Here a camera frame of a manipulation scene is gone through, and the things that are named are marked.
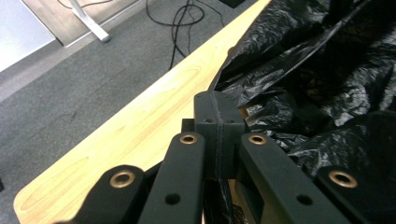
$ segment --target screw hole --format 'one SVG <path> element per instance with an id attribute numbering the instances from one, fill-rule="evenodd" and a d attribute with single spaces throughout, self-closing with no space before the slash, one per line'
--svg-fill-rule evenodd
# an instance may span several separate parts
<path id="1" fill-rule="evenodd" d="M 115 189 L 122 189 L 134 182 L 134 173 L 124 170 L 114 174 L 110 179 L 110 186 Z"/>
<path id="2" fill-rule="evenodd" d="M 165 202 L 170 205 L 175 205 L 180 202 L 180 195 L 178 194 L 168 194 L 165 197 Z"/>
<path id="3" fill-rule="evenodd" d="M 183 144 L 194 144 L 196 141 L 197 137 L 192 134 L 187 134 L 180 137 L 180 142 Z"/>
<path id="4" fill-rule="evenodd" d="M 304 205 L 311 205 L 313 203 L 312 199 L 309 196 L 304 195 L 304 194 L 297 195 L 297 201 Z"/>
<path id="5" fill-rule="evenodd" d="M 259 135 L 251 135 L 248 140 L 256 145 L 264 145 L 265 143 L 267 143 L 267 140 Z"/>
<path id="6" fill-rule="evenodd" d="M 358 181 L 352 175 L 343 171 L 331 171 L 329 172 L 329 178 L 332 182 L 344 188 L 353 189 L 358 186 Z"/>

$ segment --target wooden board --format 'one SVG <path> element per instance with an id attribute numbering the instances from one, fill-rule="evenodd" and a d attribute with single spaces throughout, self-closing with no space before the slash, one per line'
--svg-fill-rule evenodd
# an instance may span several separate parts
<path id="1" fill-rule="evenodd" d="M 14 201 L 20 222 L 70 219 L 105 171 L 121 164 L 147 170 L 161 161 L 181 120 L 193 117 L 193 96 L 207 90 L 268 2 L 250 7 L 22 189 Z"/>
<path id="2" fill-rule="evenodd" d="M 90 31 L 84 23 L 75 16 L 71 9 L 63 7 L 57 0 L 22 1 L 64 46 L 73 43 Z M 64 5 L 71 7 L 69 0 L 60 1 L 64 3 Z M 78 0 L 81 6 L 101 1 L 102 0 Z M 112 2 L 100 5 L 84 7 L 83 9 L 94 21 L 100 24 L 127 8 L 135 1 L 136 0 L 113 0 Z"/>

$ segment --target metal grommet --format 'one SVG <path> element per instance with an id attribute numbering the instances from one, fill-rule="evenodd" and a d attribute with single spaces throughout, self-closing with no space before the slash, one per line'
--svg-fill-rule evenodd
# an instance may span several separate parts
<path id="1" fill-rule="evenodd" d="M 186 134 L 180 137 L 180 142 L 183 144 L 194 144 L 197 141 L 197 137 L 193 134 Z"/>
<path id="2" fill-rule="evenodd" d="M 256 145 L 264 145 L 265 143 L 267 143 L 267 139 L 265 139 L 262 136 L 259 136 L 257 134 L 251 135 L 248 140 Z"/>
<path id="3" fill-rule="evenodd" d="M 128 170 L 119 171 L 110 179 L 111 187 L 115 189 L 122 189 L 134 182 L 134 173 Z"/>
<path id="4" fill-rule="evenodd" d="M 329 172 L 329 178 L 335 184 L 349 189 L 354 189 L 358 186 L 358 181 L 352 176 L 343 171 Z"/>

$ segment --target black metal bracket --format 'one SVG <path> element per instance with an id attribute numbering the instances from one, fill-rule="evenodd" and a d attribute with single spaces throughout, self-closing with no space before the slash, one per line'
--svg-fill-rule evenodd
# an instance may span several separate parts
<path id="1" fill-rule="evenodd" d="M 198 93 L 194 112 L 161 164 L 107 171 L 64 223 L 200 223 L 203 211 L 206 223 L 234 223 L 231 178 L 250 224 L 366 222 L 340 184 L 320 172 L 314 183 L 271 138 L 245 133 L 228 95 Z"/>

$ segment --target floor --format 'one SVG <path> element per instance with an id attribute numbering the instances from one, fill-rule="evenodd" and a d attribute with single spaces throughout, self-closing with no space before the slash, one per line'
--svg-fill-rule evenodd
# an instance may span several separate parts
<path id="1" fill-rule="evenodd" d="M 6 187 L 0 192 L 0 223 L 18 223 L 12 208 L 18 191 L 167 72 L 171 29 L 151 21 L 140 2 L 104 26 L 109 43 L 88 35 L 65 49 L 51 41 L 0 73 L 0 177 Z M 221 13 L 225 24 L 254 3 L 230 8 L 218 0 L 203 2 Z M 149 11 L 157 21 L 172 22 L 185 4 L 153 1 Z M 205 17 L 180 28 L 177 43 L 186 53 L 189 43 L 194 50 L 222 28 L 217 12 L 194 4 Z M 201 12 L 186 15 L 192 21 Z M 175 63 L 182 59 L 177 55 Z"/>

